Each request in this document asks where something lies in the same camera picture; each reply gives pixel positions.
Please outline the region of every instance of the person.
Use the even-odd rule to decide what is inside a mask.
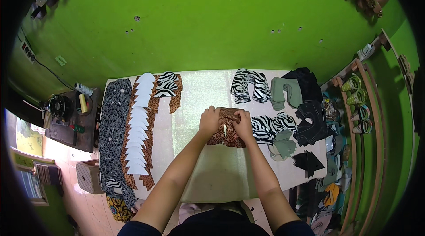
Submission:
[[[140,210],[127,222],[118,236],[160,236],[177,206],[193,172],[199,154],[209,138],[218,130],[220,109],[205,109],[199,131],[168,166]],[[251,157],[255,187],[274,235],[313,236],[311,228],[294,213],[280,189],[279,181],[252,134],[248,111],[238,110],[241,122],[233,122],[239,137],[245,142]],[[250,222],[243,211],[216,207],[187,218],[169,236],[177,235],[268,235],[260,226]]]

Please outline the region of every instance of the floor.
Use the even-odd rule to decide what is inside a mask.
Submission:
[[[114,220],[106,202],[105,194],[90,194],[80,188],[77,182],[75,165],[78,161],[98,159],[97,148],[93,153],[87,153],[75,148],[65,146],[49,138],[43,137],[43,154],[45,157],[55,159],[62,170],[64,204],[68,214],[78,223],[83,236],[109,236],[117,235],[124,223]],[[289,191],[284,191],[289,198]],[[255,223],[272,235],[266,215],[258,198],[245,200],[252,210]],[[178,223],[178,208],[165,228],[163,235],[167,235]]]

